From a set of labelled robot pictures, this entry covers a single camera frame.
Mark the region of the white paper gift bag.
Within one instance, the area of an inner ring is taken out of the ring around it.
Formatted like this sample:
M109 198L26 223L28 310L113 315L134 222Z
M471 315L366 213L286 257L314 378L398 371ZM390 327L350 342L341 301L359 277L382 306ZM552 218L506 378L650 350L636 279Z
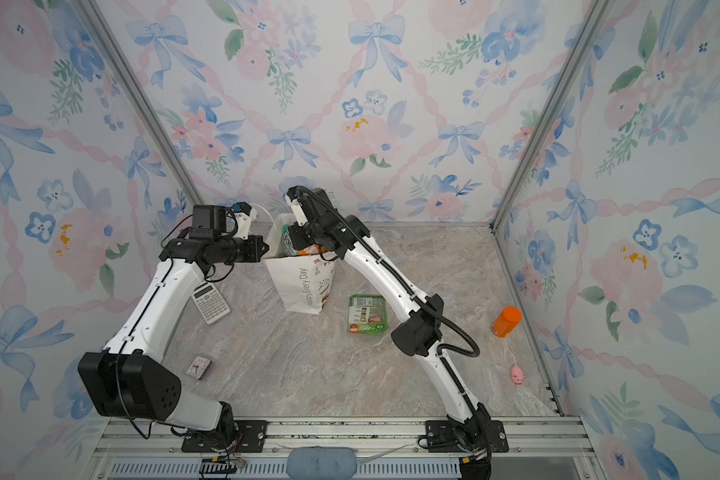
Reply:
M319 314L328 300L336 263L319 254L286 255L285 227L295 223L293 214L280 214L273 220L265 243L269 250L262 256L285 310Z

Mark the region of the green back-side snack bag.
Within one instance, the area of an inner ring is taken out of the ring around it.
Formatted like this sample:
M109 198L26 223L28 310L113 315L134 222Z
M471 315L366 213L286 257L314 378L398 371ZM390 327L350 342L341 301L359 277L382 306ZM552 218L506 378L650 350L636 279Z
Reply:
M349 298L347 331L378 336L388 329L386 301L380 295L355 294Z

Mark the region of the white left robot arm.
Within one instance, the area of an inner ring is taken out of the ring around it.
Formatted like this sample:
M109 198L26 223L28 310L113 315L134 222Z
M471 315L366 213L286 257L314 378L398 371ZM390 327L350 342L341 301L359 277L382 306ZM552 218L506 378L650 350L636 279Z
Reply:
M268 249L260 235L168 241L152 282L123 327L78 363L97 413L181 428L210 448L232 448L240 433L231 406L184 391L163 360L184 307L212 268L257 263Z

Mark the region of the teal red Fox's candy bag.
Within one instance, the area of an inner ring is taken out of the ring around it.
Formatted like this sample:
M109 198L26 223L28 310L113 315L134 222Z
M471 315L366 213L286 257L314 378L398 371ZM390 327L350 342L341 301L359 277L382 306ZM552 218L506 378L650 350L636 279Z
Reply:
M298 250L293 245L289 225L283 226L282 245L283 245L283 253L286 257L299 256Z

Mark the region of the orange Fox's candy bag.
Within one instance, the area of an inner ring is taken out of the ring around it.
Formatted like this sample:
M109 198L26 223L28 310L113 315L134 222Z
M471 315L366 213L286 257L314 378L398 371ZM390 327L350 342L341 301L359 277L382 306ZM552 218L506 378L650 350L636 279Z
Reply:
M324 247L313 244L313 245L310 245L303 249L296 250L295 254L297 256L313 256L313 255L321 255L325 252L326 252L326 249Z

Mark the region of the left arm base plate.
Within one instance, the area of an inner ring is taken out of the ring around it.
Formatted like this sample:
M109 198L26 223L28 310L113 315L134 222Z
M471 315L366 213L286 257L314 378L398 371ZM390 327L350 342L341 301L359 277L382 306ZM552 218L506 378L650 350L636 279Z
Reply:
M266 420L236 420L214 431L194 431L182 435L182 453L261 453L267 437Z

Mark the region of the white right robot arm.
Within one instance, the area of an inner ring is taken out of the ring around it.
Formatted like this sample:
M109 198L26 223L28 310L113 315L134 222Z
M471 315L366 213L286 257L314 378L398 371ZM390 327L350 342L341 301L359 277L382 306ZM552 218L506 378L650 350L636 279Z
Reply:
M287 191L296 218L295 244L316 245L346 262L382 295L399 320L391 338L415 359L443 401L455 442L466 452L497 449L492 417L468 388L452 354L477 358L476 341L443 314L444 301L410 281L383 252L356 216L343 216L320 189L295 186Z

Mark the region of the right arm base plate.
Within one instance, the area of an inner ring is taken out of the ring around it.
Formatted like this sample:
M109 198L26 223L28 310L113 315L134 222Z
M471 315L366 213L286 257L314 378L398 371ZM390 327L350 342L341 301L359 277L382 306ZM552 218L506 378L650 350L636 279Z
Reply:
M431 453L476 455L485 450L490 453L509 451L504 425L495 419L487 422L472 420L466 426L451 419L428 420L418 446Z

